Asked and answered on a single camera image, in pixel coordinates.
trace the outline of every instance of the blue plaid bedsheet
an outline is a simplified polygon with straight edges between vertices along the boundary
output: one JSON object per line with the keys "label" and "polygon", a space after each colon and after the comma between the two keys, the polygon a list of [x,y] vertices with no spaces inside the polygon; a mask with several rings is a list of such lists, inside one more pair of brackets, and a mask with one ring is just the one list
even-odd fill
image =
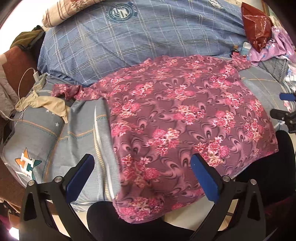
{"label": "blue plaid bedsheet", "polygon": [[224,0],[106,0],[46,33],[38,70],[89,86],[161,55],[229,57],[244,41],[241,10]]}

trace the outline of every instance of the brown leather surface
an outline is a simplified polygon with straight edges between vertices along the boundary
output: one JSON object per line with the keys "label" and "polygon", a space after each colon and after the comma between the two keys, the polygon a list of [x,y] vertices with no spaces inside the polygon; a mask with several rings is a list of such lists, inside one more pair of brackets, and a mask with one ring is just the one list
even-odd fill
{"label": "brown leather surface", "polygon": [[[3,64],[6,79],[17,93],[22,75],[31,67],[37,70],[37,63],[33,60],[30,52],[22,51],[17,46],[5,52],[4,55],[7,59],[7,62]],[[20,98],[26,96],[35,83],[33,73],[33,70],[29,70],[23,77],[20,85]]]}

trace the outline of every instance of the red plastic bag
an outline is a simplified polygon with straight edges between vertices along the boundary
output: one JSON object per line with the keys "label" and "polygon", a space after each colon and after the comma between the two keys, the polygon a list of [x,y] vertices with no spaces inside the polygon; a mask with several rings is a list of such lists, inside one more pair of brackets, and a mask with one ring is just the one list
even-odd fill
{"label": "red plastic bag", "polygon": [[242,20],[247,39],[260,53],[271,38],[272,21],[264,12],[244,2],[242,3]]}

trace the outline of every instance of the white charging cable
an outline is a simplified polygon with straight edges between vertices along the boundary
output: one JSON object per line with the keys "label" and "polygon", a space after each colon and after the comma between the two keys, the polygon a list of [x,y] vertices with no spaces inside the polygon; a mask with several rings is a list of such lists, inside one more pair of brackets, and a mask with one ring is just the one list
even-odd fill
{"label": "white charging cable", "polygon": [[[19,97],[19,101],[20,101],[20,84],[21,84],[21,82],[22,82],[23,77],[24,77],[25,74],[27,73],[27,71],[29,71],[29,70],[31,70],[31,69],[34,71],[33,77],[34,77],[35,82],[38,82],[38,81],[39,81],[39,74],[38,74],[38,72],[37,72],[34,68],[28,68],[28,69],[24,72],[24,74],[22,75],[22,78],[20,79],[19,88],[18,88],[18,90],[17,90],[17,95],[18,95],[18,97]],[[1,112],[2,115],[4,115],[7,119],[9,119],[9,120],[11,120],[11,121],[16,121],[15,125],[16,125],[16,124],[18,123],[18,121],[19,121],[21,118],[23,118],[23,116],[24,116],[24,108],[23,108],[23,105],[22,105],[22,114],[21,114],[21,116],[20,116],[18,119],[12,119],[12,118],[6,116],[6,115],[3,113],[2,110],[0,110],[0,112]]]}

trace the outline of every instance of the blue gripper pad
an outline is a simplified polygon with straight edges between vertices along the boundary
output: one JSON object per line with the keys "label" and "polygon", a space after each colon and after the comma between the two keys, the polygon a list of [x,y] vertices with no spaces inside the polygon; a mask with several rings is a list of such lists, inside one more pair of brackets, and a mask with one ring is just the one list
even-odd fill
{"label": "blue gripper pad", "polygon": [[216,203],[219,199],[219,193],[220,193],[220,188],[214,178],[219,177],[220,175],[218,172],[214,169],[213,171],[217,172],[218,176],[212,177],[211,174],[213,174],[213,171],[206,162],[205,160],[200,160],[202,157],[199,154],[194,154],[191,157],[190,160],[190,165],[191,169],[193,170],[196,178],[198,179],[201,187],[203,188],[205,195],[207,196],[209,201],[213,201]]}
{"label": "blue gripper pad", "polygon": [[76,167],[76,171],[66,187],[66,202],[71,203],[77,200],[81,190],[94,169],[94,157],[86,154]]}
{"label": "blue gripper pad", "polygon": [[296,100],[296,96],[293,94],[286,94],[286,93],[280,93],[279,94],[279,98],[281,100],[289,100],[289,101],[295,101]]}

